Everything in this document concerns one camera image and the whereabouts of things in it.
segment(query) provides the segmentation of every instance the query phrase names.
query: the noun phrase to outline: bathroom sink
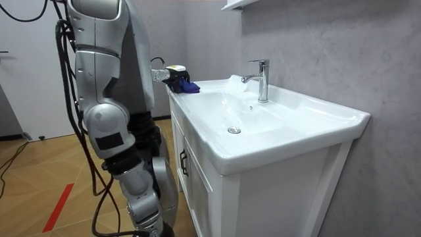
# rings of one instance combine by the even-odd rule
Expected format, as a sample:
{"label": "bathroom sink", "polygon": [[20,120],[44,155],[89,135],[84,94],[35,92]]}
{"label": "bathroom sink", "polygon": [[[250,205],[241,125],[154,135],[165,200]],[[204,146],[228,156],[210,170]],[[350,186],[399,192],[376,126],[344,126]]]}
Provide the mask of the bathroom sink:
{"label": "bathroom sink", "polygon": [[240,76],[196,83],[200,93],[168,94],[224,175],[352,141],[370,118],[276,86],[269,87],[269,102],[259,103],[259,83],[244,84]]}

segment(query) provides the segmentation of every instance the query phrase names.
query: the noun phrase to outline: textured wall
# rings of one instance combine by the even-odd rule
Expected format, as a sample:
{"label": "textured wall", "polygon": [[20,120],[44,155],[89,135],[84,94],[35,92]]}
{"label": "textured wall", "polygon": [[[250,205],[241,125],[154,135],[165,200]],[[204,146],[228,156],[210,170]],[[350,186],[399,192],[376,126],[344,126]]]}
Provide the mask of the textured wall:
{"label": "textured wall", "polygon": [[[167,65],[185,65],[187,56],[184,2],[140,0],[137,2],[137,8],[151,42],[151,57],[162,57]],[[161,68],[161,62],[153,62],[152,67]],[[152,115],[169,115],[170,102],[165,84],[154,83],[153,91],[155,108]]]}
{"label": "textured wall", "polygon": [[11,104],[0,85],[0,137],[23,133]]}
{"label": "textured wall", "polygon": [[249,74],[372,114],[348,157],[320,236],[421,236],[421,0],[186,4],[194,79]]}

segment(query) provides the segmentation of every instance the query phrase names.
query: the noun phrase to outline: blue rag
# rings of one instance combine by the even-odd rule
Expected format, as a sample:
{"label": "blue rag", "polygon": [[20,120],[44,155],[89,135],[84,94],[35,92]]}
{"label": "blue rag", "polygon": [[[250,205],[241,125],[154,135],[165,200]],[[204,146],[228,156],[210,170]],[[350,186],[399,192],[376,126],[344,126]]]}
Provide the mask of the blue rag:
{"label": "blue rag", "polygon": [[181,79],[178,81],[182,91],[184,93],[199,93],[200,87],[194,82],[188,82],[187,80]]}

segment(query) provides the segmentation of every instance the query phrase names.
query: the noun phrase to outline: black handle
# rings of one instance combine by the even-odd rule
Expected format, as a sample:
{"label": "black handle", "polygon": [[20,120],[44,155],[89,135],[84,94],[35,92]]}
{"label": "black handle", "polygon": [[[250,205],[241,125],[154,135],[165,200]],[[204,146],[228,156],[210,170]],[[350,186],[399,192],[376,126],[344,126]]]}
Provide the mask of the black handle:
{"label": "black handle", "polygon": [[181,163],[181,166],[182,166],[183,174],[188,177],[189,173],[187,172],[187,168],[184,165],[185,159],[187,159],[187,154],[186,154],[186,151],[183,149],[183,151],[180,153],[180,163]]}

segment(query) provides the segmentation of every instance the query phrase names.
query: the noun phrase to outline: faucet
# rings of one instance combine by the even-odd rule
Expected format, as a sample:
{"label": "faucet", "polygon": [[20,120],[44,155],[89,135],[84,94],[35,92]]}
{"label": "faucet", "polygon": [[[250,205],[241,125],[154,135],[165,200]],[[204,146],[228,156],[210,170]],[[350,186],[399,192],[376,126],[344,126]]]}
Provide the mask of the faucet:
{"label": "faucet", "polygon": [[259,81],[259,103],[267,103],[268,99],[268,89],[269,89],[269,60],[252,60],[249,62],[259,62],[259,73],[256,75],[243,76],[241,82],[248,83],[250,80]]}

